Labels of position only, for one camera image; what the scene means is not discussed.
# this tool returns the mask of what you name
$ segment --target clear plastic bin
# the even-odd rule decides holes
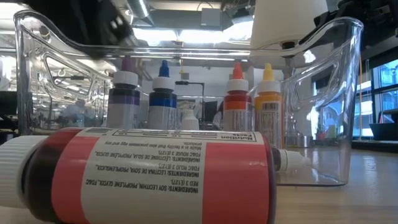
[[[282,83],[286,149],[311,160],[310,166],[278,173],[277,182],[337,186],[348,181],[363,29],[355,19],[331,21],[306,43],[289,50],[279,46],[271,46],[273,50],[89,47],[68,40],[36,12],[19,12],[15,21],[22,134],[50,134],[66,126],[105,126],[112,86],[109,74],[116,69],[112,63],[117,65],[125,55],[132,58],[140,77],[142,128],[147,122],[151,80],[157,76],[162,60],[168,60],[173,79],[181,80],[182,69],[189,73],[189,82],[195,83],[176,86],[178,107],[193,108],[201,129],[212,130],[209,114],[223,101],[234,61],[242,62],[252,97],[257,94],[265,63],[271,63],[276,79]],[[41,25],[32,26],[31,21],[40,21]],[[42,27],[50,34],[41,35]],[[79,47],[106,52],[104,61],[96,62],[94,68],[86,55],[75,50]],[[79,110],[79,116],[66,119],[74,110]]]

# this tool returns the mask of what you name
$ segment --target food coloring bottle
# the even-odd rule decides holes
[[[243,78],[240,62],[236,62],[233,79],[228,81],[228,95],[224,97],[224,130],[252,131],[252,105],[248,95],[249,82]]]
[[[167,61],[163,60],[159,77],[154,78],[149,94],[148,127],[157,130],[174,130],[177,125],[177,96],[175,83],[169,76]]]
[[[109,91],[108,128],[138,128],[139,97],[136,90],[138,75],[132,72],[118,71],[113,74],[114,88]]]
[[[0,206],[52,223],[273,224],[260,133],[65,128],[0,146]]]
[[[272,147],[285,146],[284,112],[280,82],[275,81],[271,64],[266,64],[262,82],[257,86],[258,96],[254,99],[256,107],[255,130],[269,140]]]

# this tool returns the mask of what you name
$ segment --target blue bottle cap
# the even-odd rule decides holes
[[[167,61],[163,60],[162,61],[162,66],[159,69],[159,77],[170,77],[169,76],[169,66],[167,65]]]

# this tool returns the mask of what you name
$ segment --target table surface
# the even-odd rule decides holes
[[[398,223],[398,154],[357,151],[343,187],[278,187],[276,224]],[[0,207],[0,224],[39,224],[27,210]]]

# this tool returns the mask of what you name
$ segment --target bottle label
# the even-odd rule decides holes
[[[109,128],[134,129],[139,125],[139,105],[110,103],[106,126]]]
[[[271,147],[282,147],[282,107],[279,101],[267,101],[256,111],[256,131],[267,137]]]
[[[251,131],[252,105],[248,102],[228,102],[224,108],[225,131]]]
[[[66,146],[52,182],[65,223],[267,223],[260,133],[89,128]]]
[[[157,130],[175,130],[177,125],[177,109],[168,106],[150,106],[148,127]]]

